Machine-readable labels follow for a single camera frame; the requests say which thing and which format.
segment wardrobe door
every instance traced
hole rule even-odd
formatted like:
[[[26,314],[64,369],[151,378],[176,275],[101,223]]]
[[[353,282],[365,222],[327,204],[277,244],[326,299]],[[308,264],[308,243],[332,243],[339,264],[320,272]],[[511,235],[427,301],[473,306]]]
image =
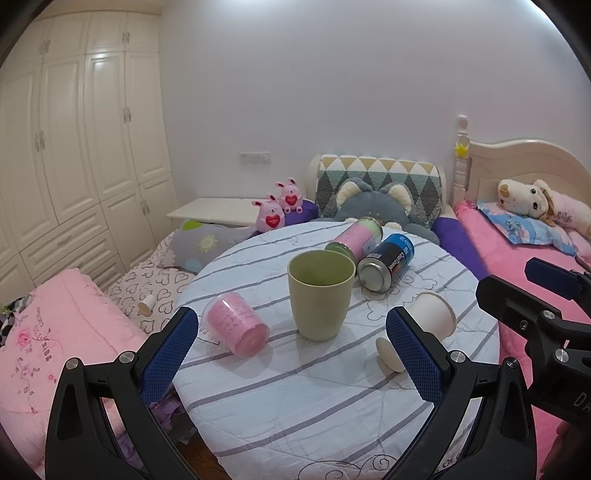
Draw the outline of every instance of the wardrobe door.
[[[0,198],[0,267],[17,254],[17,246],[14,244],[8,221],[6,219],[6,212],[4,205]]]
[[[35,289],[20,255],[0,267],[0,303],[6,305]]]
[[[43,61],[84,55],[89,20],[89,13],[53,17]]]
[[[41,63],[50,24],[50,18],[31,23],[12,48],[2,70],[8,72],[17,66]]]
[[[125,54],[125,96],[129,107],[129,138],[140,183],[170,172],[158,54]]]
[[[90,16],[87,53],[123,51],[125,12],[93,12]]]
[[[0,193],[19,250],[57,226],[38,134],[40,70],[30,66],[0,83]]]
[[[160,17],[156,15],[127,15],[128,38],[125,51],[158,52],[160,49]]]
[[[49,60],[41,71],[43,164],[60,223],[98,203],[84,132],[84,56]]]
[[[174,230],[173,221],[166,214],[178,208],[177,194],[171,175],[165,175],[140,186],[142,197],[147,206],[148,220],[154,233],[156,244],[159,244]]]
[[[86,57],[85,124],[101,201],[137,185],[125,112],[124,54]]]
[[[156,249],[156,243],[142,208],[139,188],[123,192],[101,205],[125,268],[147,259]]]

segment blue pillowcase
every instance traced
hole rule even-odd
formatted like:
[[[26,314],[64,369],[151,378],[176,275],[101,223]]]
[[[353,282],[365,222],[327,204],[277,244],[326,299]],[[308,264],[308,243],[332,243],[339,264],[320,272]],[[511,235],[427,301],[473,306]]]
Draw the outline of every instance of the blue pillowcase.
[[[514,245],[552,245],[571,257],[576,255],[571,239],[560,226],[546,225],[541,220],[507,212],[492,202],[478,202],[477,206]]]

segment flower print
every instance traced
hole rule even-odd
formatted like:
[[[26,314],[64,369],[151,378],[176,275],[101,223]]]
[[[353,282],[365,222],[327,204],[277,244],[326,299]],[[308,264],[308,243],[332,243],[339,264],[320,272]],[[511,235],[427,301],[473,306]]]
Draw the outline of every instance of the flower print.
[[[200,252],[209,252],[212,248],[217,245],[217,237],[210,233],[209,235],[204,236],[201,241],[199,242],[199,251]]]
[[[21,330],[18,332],[17,336],[17,344],[21,348],[25,348],[27,345],[31,343],[31,335],[29,334],[28,329]]]

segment blue gripper pad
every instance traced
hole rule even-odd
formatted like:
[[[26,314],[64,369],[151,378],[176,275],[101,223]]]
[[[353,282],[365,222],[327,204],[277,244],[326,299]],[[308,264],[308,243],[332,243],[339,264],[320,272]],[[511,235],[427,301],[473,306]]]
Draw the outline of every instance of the blue gripper pad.
[[[575,273],[539,258],[528,260],[525,264],[525,276],[530,282],[567,300],[574,300],[583,292],[583,287]]]
[[[139,394],[146,406],[164,398],[198,331],[197,314],[191,309],[186,309],[177,326],[168,334],[152,360],[144,368]]]
[[[388,312],[386,334],[421,398],[437,407],[450,375],[443,345],[425,333],[403,307]]]

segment blue can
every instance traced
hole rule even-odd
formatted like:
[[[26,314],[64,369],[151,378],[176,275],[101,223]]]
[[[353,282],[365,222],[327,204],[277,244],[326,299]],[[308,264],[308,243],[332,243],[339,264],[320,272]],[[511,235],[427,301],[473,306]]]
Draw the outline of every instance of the blue can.
[[[414,257],[414,245],[406,235],[393,233],[357,266],[359,281],[368,290],[383,293],[392,286]]]

